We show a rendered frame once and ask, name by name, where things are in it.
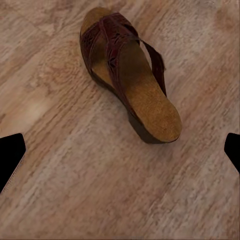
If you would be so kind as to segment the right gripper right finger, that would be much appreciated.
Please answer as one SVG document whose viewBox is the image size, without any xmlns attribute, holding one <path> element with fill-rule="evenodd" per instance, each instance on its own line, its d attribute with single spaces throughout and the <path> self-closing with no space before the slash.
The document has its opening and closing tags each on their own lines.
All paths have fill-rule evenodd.
<svg viewBox="0 0 240 240">
<path fill-rule="evenodd" d="M 240 173 L 240 135 L 228 133 L 224 151 Z"/>
</svg>

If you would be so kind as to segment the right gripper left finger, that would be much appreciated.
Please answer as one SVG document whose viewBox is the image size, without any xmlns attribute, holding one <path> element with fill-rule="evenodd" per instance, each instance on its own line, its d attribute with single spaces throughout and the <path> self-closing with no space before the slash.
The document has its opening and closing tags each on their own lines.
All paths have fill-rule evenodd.
<svg viewBox="0 0 240 240">
<path fill-rule="evenodd" d="M 0 138 L 0 193 L 26 152 L 22 133 Z"/>
</svg>

